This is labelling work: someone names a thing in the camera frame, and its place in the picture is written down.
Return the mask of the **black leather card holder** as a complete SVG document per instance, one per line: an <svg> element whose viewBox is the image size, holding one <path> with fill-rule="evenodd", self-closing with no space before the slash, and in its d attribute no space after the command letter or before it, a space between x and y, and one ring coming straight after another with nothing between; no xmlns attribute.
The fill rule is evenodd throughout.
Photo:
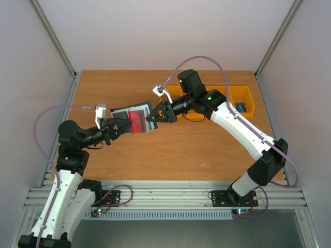
<svg viewBox="0 0 331 248"><path fill-rule="evenodd" d="M151 102L146 101L127 107L113 108L110 109L110 112L113 118L131 121L131 125L123 131L123 134L139 134L148 133L158 128L155 122L146 120L152 110Z"/></svg>

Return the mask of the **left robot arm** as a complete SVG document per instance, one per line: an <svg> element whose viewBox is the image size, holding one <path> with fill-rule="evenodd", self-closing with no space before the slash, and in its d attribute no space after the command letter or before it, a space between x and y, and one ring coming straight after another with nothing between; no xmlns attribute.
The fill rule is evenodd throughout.
<svg viewBox="0 0 331 248"><path fill-rule="evenodd" d="M118 139L129 127L129 119L103 119L98 126L82 129L73 120L58 127L58 157L55 179L44 209L30 234L22 235L18 247L71 247L75 230L89 207L104 200L102 184L83 180L91 145Z"/></svg>

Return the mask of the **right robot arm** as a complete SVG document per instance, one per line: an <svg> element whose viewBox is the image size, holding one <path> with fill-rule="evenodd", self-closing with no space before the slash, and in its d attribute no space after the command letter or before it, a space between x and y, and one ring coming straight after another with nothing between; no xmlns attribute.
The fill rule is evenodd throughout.
<svg viewBox="0 0 331 248"><path fill-rule="evenodd" d="M153 88L157 96L166 96L147 116L150 122L176 122L177 116L190 110L202 114L228 131L255 160L247 171L227 189L227 199L233 206L246 200L247 194L259 186L268 185L285 166L288 151L285 140L275 140L261 132L239 113L227 97L216 89L207 90L195 70L178 76L183 95L172 99L161 85Z"/></svg>

